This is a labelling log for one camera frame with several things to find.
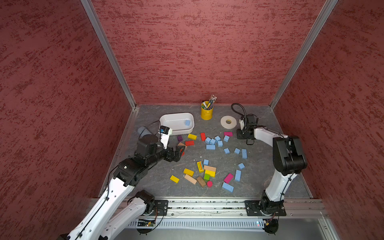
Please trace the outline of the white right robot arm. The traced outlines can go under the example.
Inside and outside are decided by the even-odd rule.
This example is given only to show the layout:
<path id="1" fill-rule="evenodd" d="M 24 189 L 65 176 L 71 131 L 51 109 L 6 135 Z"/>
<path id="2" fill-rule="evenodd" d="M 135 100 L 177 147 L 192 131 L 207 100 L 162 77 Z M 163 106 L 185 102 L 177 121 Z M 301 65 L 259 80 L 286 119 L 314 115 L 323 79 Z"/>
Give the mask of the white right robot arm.
<path id="1" fill-rule="evenodd" d="M 239 123 L 238 139 L 258 140 L 273 149 L 275 172 L 258 206 L 262 215 L 271 216 L 282 209 L 292 180 L 308 165 L 301 140 L 297 136 L 283 135 L 258 125 L 258 118 L 254 115 L 240 117 Z"/>

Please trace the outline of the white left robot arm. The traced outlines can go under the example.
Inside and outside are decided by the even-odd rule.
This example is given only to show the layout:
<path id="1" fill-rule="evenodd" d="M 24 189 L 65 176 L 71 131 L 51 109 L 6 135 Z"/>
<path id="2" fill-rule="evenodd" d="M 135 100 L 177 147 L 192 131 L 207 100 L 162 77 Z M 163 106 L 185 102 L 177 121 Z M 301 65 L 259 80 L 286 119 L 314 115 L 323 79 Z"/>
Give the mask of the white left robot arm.
<path id="1" fill-rule="evenodd" d="M 116 214 L 123 200 L 134 190 L 139 181 L 158 162 L 178 162 L 185 146 L 168 146 L 169 136 L 161 134 L 145 135 L 137 142 L 137 149 L 132 157 L 119 163 L 106 190 L 85 216 L 68 234 L 60 235 L 60 240 L 113 240 L 132 221 L 143 214 L 156 211 L 155 197 L 142 190 L 130 198 L 127 206 Z"/>

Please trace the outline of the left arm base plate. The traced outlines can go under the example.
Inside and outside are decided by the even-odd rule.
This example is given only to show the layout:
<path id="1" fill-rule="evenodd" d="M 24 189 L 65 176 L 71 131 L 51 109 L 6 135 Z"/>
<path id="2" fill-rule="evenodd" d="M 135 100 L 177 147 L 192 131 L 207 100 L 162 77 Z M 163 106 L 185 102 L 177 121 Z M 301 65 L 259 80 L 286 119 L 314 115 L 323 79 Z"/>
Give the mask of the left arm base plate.
<path id="1" fill-rule="evenodd" d="M 168 212 L 168 200 L 155 200 L 151 211 L 144 213 L 144 216 L 166 216 Z"/>

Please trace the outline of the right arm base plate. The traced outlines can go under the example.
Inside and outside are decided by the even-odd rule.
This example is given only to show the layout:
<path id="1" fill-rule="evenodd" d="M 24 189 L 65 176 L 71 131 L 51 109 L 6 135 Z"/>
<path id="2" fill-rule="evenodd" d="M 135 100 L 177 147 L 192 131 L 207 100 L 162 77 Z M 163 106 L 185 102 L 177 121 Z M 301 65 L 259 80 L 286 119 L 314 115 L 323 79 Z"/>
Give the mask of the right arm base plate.
<path id="1" fill-rule="evenodd" d="M 287 215 L 282 202 L 261 201 L 244 201 L 247 216 L 252 217 L 285 217 Z"/>

